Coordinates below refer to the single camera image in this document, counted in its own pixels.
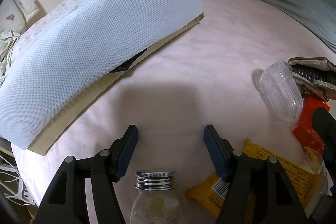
pink bed sheet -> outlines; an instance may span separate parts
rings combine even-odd
[[[91,157],[137,125],[139,141],[126,176],[115,185],[128,221],[137,191],[135,171],[176,170],[188,223],[214,223],[184,191],[214,172],[203,129],[213,124],[242,149],[246,139],[297,164],[303,150],[291,134],[296,122],[278,122],[258,90],[263,69],[291,57],[336,56],[301,24],[261,0],[204,0],[205,18],[127,72],[76,119],[46,156],[13,146],[21,176],[39,204],[68,155]],[[336,110],[330,102],[331,113]],[[91,223],[95,224],[88,190]]]

yellow package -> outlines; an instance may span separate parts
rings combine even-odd
[[[251,158],[266,160],[269,156],[276,157],[290,178],[303,207],[305,208],[312,195],[316,191],[322,174],[314,175],[307,172],[305,169],[285,160],[284,158],[266,150],[260,145],[250,143],[247,140],[247,145],[243,152]],[[216,173],[212,174],[200,184],[185,191],[185,195],[189,199],[195,199],[201,203],[204,208],[218,217],[219,212],[224,203],[224,199],[229,188],[229,183],[221,180]],[[246,208],[244,224],[252,223],[253,211],[255,205],[255,195],[250,192],[249,201]]]

transparent plastic cup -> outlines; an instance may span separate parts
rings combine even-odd
[[[302,98],[290,70],[284,63],[274,63],[263,71],[260,85],[268,106],[281,121],[296,119],[302,111]]]

white label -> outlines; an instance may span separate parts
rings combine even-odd
[[[214,190],[221,198],[225,199],[229,185],[230,184],[228,182],[224,182],[222,179],[219,179],[214,185],[212,185],[211,189]]]

clear bottle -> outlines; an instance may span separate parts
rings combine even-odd
[[[302,97],[290,70],[284,63],[274,63],[263,71],[260,84],[271,107],[282,121],[296,119],[302,111]]]
[[[176,172],[138,171],[131,224],[185,224],[182,207],[174,188]]]

